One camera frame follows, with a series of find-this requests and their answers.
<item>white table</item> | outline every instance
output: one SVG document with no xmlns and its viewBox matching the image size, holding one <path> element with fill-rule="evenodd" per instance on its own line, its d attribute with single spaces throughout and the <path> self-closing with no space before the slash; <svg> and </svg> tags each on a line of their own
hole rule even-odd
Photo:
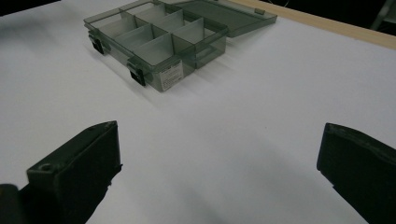
<svg viewBox="0 0 396 224">
<path fill-rule="evenodd" d="M 129 2 L 0 18 L 1 183 L 117 120 L 124 166 L 88 223 L 365 223 L 316 162 L 326 122 L 396 147 L 396 50 L 279 17 L 159 93 L 83 26 Z"/>
</svg>

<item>gray plastic box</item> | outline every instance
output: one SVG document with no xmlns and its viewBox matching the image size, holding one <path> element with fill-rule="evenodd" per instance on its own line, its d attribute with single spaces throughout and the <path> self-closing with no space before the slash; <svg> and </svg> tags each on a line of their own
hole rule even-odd
<svg viewBox="0 0 396 224">
<path fill-rule="evenodd" d="M 157 91 L 223 54 L 226 36 L 276 21 L 276 15 L 226 0 L 169 1 L 139 0 L 84 20 L 99 52 L 112 55 L 134 80 Z"/>
</svg>

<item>black latch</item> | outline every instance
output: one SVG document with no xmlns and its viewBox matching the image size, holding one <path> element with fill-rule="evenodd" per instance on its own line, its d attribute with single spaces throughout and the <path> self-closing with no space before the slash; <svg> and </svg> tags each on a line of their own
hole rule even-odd
<svg viewBox="0 0 396 224">
<path fill-rule="evenodd" d="M 99 53 L 105 54 L 105 52 L 103 51 L 102 43 L 100 42 L 100 40 L 96 39 L 96 38 L 93 38 L 91 36 L 90 36 L 90 38 L 91 38 L 91 41 L 92 41 L 93 48 L 96 49 L 97 51 L 99 51 Z"/>
<path fill-rule="evenodd" d="M 146 81 L 145 81 L 145 77 L 143 76 L 143 71 L 141 69 L 136 69 L 136 73 L 130 71 L 131 72 L 131 77 L 140 85 L 142 86 L 146 86 Z"/>
</svg>

